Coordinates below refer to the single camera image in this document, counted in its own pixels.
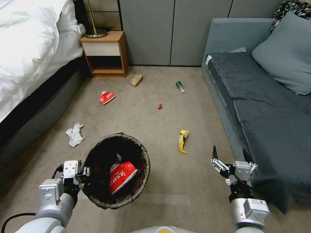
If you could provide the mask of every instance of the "lamp base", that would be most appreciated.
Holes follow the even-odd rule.
[[[106,36],[107,31],[102,30],[102,29],[96,29],[96,33],[95,33],[94,30],[92,29],[90,31],[87,31],[84,35],[87,38],[100,38],[100,37]]]

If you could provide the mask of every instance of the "black trash bag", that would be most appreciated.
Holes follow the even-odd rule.
[[[114,195],[108,189],[110,167],[118,161],[130,161],[137,173]],[[144,189],[149,173],[150,162],[145,147],[135,138],[124,133],[105,136],[95,142],[86,152],[82,167],[91,168],[89,183],[82,189],[91,202],[103,209],[118,209],[133,202]]]

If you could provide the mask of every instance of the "gray bed frame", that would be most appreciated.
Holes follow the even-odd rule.
[[[217,108],[219,117],[226,131],[232,151],[237,160],[243,161],[242,149],[251,152],[237,119],[232,118],[223,102],[223,97],[206,68],[206,54],[213,52],[229,52],[245,47],[247,53],[252,53],[260,43],[270,35],[273,19],[270,18],[216,18],[211,27],[202,61],[202,72],[208,89]]]
[[[58,89],[53,96],[27,121],[2,147],[0,147],[0,169],[35,142],[51,128],[63,115],[74,98],[79,87],[87,77],[87,64],[84,57],[71,62],[79,64],[73,75]],[[69,64],[56,72],[50,79],[64,79]]]

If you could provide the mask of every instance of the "gold lamp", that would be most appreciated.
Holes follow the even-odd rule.
[[[93,19],[93,12],[92,12],[89,0],[87,0],[87,4],[88,4],[88,8],[90,10],[90,16],[91,16],[91,20],[92,20],[93,29],[91,29],[90,31],[86,31],[84,34],[85,37],[87,37],[87,38],[99,38],[99,37],[106,36],[107,31],[95,28],[94,19]]]

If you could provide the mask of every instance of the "white tissue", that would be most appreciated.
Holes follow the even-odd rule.
[[[208,55],[206,58],[206,63],[205,63],[206,65],[208,65],[208,62],[210,61],[210,59],[212,59],[212,57],[210,55]]]
[[[80,144],[85,137],[81,137],[80,135],[80,128],[83,125],[80,125],[80,123],[75,123],[73,129],[68,129],[66,131],[66,134],[70,137],[69,145],[72,147],[75,147],[76,145]]]
[[[241,47],[241,48],[232,50],[232,51],[229,52],[229,53],[235,53],[235,52],[246,52],[246,48],[245,48],[245,47]]]

